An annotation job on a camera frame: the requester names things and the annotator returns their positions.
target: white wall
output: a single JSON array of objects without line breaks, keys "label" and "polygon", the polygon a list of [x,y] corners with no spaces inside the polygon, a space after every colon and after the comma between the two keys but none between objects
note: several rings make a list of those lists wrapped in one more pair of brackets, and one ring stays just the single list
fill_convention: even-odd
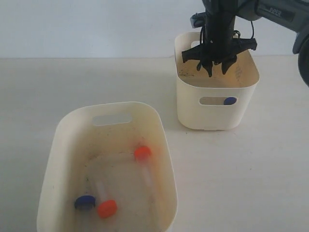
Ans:
[{"label": "white wall", "polygon": [[[203,9],[201,0],[2,0],[0,58],[171,56]],[[249,22],[236,28],[251,36]],[[254,54],[292,53],[294,32],[265,19],[255,31]]]}]

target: white tabletop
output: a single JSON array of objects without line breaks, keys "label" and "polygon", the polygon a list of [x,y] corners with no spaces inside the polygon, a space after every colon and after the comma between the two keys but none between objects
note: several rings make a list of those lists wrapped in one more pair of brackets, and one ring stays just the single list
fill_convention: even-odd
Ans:
[{"label": "white tabletop", "polygon": [[193,131],[176,113],[173,58],[0,60],[0,231],[34,232],[58,122],[93,104],[139,101],[160,114],[178,197],[175,232],[309,227],[309,88],[297,57],[255,57],[241,124]]}]

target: orange cap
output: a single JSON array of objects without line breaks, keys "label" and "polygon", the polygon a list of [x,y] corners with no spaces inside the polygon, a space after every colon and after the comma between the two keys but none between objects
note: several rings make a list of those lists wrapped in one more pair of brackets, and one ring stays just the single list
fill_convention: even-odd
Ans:
[{"label": "orange cap", "polygon": [[101,203],[97,208],[100,218],[108,218],[117,212],[117,204],[114,200],[108,200]]},{"label": "orange cap", "polygon": [[139,161],[147,159],[150,154],[151,150],[147,146],[141,146],[134,151],[135,159]]}]

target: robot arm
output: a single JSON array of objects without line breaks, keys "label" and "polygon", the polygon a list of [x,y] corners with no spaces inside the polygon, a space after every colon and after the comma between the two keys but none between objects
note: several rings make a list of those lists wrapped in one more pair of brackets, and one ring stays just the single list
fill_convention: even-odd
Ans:
[{"label": "robot arm", "polygon": [[254,34],[250,39],[235,38],[235,17],[249,21],[267,18],[297,33],[293,53],[309,86],[309,0],[202,0],[205,12],[191,17],[193,28],[201,27],[200,45],[183,52],[183,61],[199,60],[197,69],[212,75],[212,66],[222,64],[225,74],[237,61],[237,54],[257,47]]}]

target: plastic bin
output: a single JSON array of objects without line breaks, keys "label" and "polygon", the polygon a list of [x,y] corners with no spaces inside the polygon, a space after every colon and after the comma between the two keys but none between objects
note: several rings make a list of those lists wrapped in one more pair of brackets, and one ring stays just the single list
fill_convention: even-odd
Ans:
[{"label": "plastic bin", "polygon": [[[150,164],[157,193],[152,202],[133,155],[142,145],[152,151]],[[123,102],[80,108],[59,123],[42,185],[38,232],[76,231],[78,212],[73,204],[81,193],[89,193],[86,173],[93,163],[101,167],[118,211],[107,219],[93,214],[92,231],[171,231],[177,194],[160,117],[144,103]]]},{"label": "plastic bin", "polygon": [[196,70],[199,61],[183,63],[182,51],[195,46],[197,41],[199,32],[185,33],[175,40],[178,119],[196,130],[232,129],[245,113],[259,81],[258,70],[249,51],[245,51],[225,75],[221,65],[214,65],[209,77],[203,68]]}]

